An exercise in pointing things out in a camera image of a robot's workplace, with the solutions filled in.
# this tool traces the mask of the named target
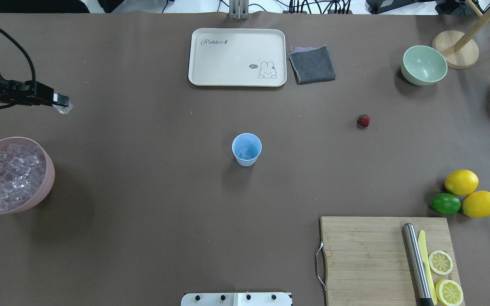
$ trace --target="blue cup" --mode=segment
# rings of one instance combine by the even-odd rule
[[[239,134],[232,143],[232,152],[237,162],[244,167],[254,164],[261,151],[262,143],[255,134]]]

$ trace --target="pink bowl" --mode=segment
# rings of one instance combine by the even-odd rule
[[[0,151],[5,151],[9,144],[15,143],[18,145],[30,145],[32,147],[40,147],[43,151],[43,155],[46,161],[46,173],[41,186],[39,186],[39,190],[31,197],[31,199],[27,200],[24,204],[22,204],[17,209],[13,209],[10,211],[0,211],[0,215],[6,215],[7,213],[19,213],[21,211],[28,210],[35,205],[39,204],[50,192],[52,189],[52,185],[54,184],[54,164],[52,163],[52,159],[48,156],[48,153],[35,141],[24,138],[24,137],[10,137],[0,140]]]

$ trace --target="yellow knife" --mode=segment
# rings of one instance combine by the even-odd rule
[[[421,252],[422,263],[424,264],[424,273],[426,274],[426,281],[428,282],[428,289],[430,290],[430,298],[432,298],[432,303],[436,305],[438,304],[438,298],[436,298],[436,293],[434,292],[434,282],[432,281],[432,273],[430,272],[430,264],[428,263],[426,237],[424,236],[423,230],[419,231],[417,242],[419,243],[419,251]]]

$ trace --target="gray cloth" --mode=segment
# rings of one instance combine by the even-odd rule
[[[307,51],[294,51],[288,55],[299,84],[332,81],[336,78],[326,46]]]

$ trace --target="mint green bowl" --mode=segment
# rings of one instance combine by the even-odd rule
[[[404,53],[400,69],[410,83],[425,86],[444,78],[447,74],[447,62],[436,49],[413,46]]]

